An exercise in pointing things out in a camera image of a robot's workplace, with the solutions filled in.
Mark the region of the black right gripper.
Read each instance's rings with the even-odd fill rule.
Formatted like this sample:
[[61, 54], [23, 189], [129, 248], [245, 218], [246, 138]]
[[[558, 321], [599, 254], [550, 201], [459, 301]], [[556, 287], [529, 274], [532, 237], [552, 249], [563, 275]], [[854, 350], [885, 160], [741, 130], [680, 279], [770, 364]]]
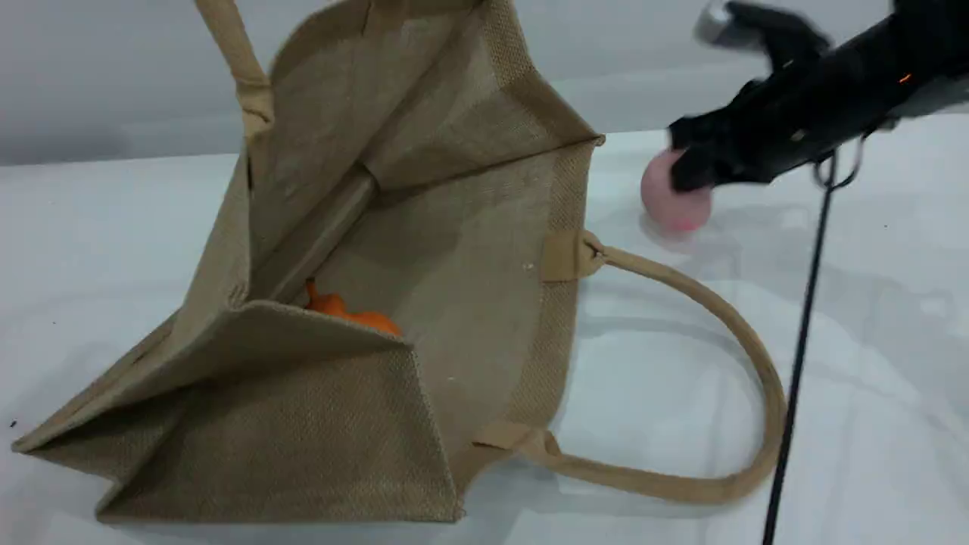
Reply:
[[900, 103], [899, 58], [883, 46], [844, 45], [795, 61], [746, 84], [720, 110], [668, 125], [669, 148], [681, 151], [669, 169], [671, 188], [772, 182], [868, 137]]

